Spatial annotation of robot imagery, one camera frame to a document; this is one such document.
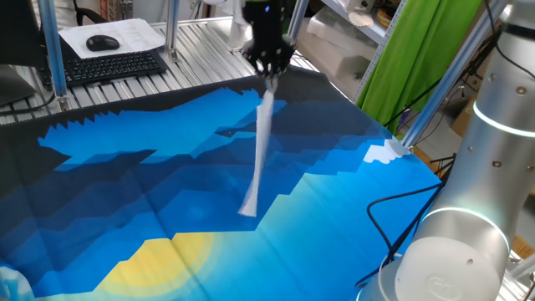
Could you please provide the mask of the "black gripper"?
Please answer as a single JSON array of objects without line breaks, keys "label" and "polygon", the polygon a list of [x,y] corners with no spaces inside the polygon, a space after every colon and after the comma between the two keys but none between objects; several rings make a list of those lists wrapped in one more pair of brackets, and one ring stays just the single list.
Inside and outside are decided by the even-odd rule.
[{"label": "black gripper", "polygon": [[[283,33],[286,12],[285,2],[280,0],[247,0],[242,5],[242,16],[252,28],[252,39],[244,44],[242,52],[260,78],[277,79],[296,50],[295,40]],[[268,53],[275,54],[272,73]]]}]

